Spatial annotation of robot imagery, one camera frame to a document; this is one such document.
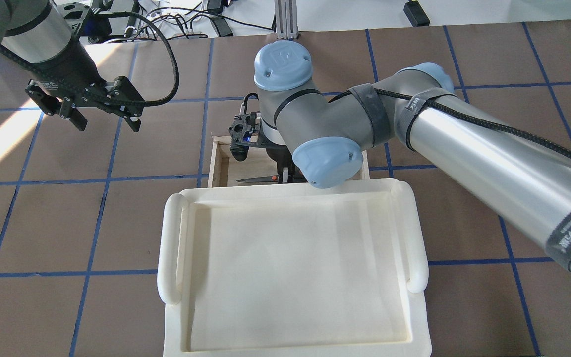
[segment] light blue plastic cap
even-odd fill
[[[408,69],[415,69],[419,70],[420,72],[424,72],[433,77],[433,79],[435,79],[436,81],[438,81],[440,87],[446,89],[447,91],[450,91],[451,93],[455,91],[451,77],[449,77],[449,75],[446,74],[446,72],[444,72],[444,68],[440,67],[435,63],[430,63],[430,62],[421,63],[413,67],[407,67],[401,69],[398,72],[396,72],[396,74],[402,72],[403,70],[408,70]]]
[[[329,189],[354,176],[363,165],[363,154],[355,141],[339,136],[317,138],[297,147],[294,164],[317,189]]]
[[[254,58],[254,84],[263,90],[290,90],[310,78],[312,59],[300,43],[288,40],[269,43]]]

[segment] tiled surface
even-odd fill
[[[509,264],[431,267],[424,294],[434,357],[535,354]]]
[[[37,110],[13,111],[27,75],[0,60],[0,109],[10,109],[0,111],[0,356],[161,354],[155,275],[166,197],[206,185],[210,136],[226,135],[239,98],[254,91],[256,50],[273,40],[172,41],[181,89],[145,109],[140,133],[95,109],[84,109],[85,132],[55,117],[36,130]],[[304,32],[299,41],[328,96],[435,61],[458,97],[571,146],[571,21]],[[167,93],[161,44],[89,51],[106,79],[131,73],[145,98]],[[414,189],[433,355],[571,357],[571,274],[420,154],[395,138],[387,146],[368,152],[370,175]]]
[[[539,348],[571,357],[571,274],[553,262],[517,266]]]
[[[0,278],[0,356],[66,357],[81,276]]]
[[[161,356],[164,340],[154,274],[89,279],[75,356]]]
[[[193,178],[118,181],[111,184],[100,226],[95,270],[156,269],[170,195],[195,187]]]

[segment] robotic arm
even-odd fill
[[[125,76],[108,82],[79,42],[80,36],[99,36],[111,31],[109,18],[136,13],[103,13],[73,2],[56,7],[50,0],[0,0],[0,52],[34,74],[26,93],[46,115],[59,115],[79,130],[87,120],[79,107],[96,107],[125,119],[133,131],[140,129],[145,106],[168,102],[177,92],[177,64],[161,36],[174,66],[172,93],[160,100],[145,101]]]
[[[258,140],[286,145],[311,185],[342,183],[362,165],[362,150],[395,135],[571,271],[571,152],[458,99],[441,67],[405,68],[329,103],[311,80],[311,56],[299,43],[266,45],[254,67]],[[254,126],[242,119],[230,129],[237,150],[256,146],[249,140]]]

